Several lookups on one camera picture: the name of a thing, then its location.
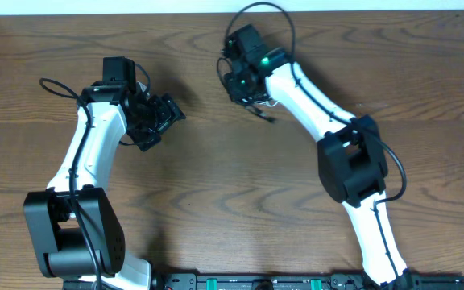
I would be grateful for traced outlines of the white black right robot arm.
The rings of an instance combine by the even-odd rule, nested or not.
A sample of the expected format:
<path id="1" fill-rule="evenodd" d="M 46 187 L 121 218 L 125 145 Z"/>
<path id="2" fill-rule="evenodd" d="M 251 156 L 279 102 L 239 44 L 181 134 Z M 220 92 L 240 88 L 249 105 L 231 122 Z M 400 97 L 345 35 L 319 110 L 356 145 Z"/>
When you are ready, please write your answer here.
<path id="1" fill-rule="evenodd" d="M 375 120 L 361 118 L 331 101 L 305 75 L 292 54 L 269 49 L 252 25 L 229 33 L 222 55 L 230 72 L 222 81 L 232 102 L 263 118 L 259 105 L 281 104 L 317 144 L 321 184 L 346 210 L 373 288 L 410 289 L 406 262 L 387 215 L 386 158 L 395 153 L 379 135 Z"/>

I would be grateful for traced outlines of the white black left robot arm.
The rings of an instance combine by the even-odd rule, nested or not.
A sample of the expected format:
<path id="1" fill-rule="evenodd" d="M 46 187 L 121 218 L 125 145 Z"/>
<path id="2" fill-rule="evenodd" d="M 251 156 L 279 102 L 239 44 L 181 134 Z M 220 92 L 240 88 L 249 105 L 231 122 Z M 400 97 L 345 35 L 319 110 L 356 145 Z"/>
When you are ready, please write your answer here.
<path id="1" fill-rule="evenodd" d="M 67 289 L 164 289 L 163 274 L 126 249 L 124 231 L 106 190 L 116 150 L 128 135 L 147 151 L 185 115 L 168 94 L 150 93 L 136 79 L 139 64 L 124 56 L 103 60 L 102 79 L 62 97 L 77 103 L 77 128 L 56 175 L 23 203 L 42 274 Z"/>

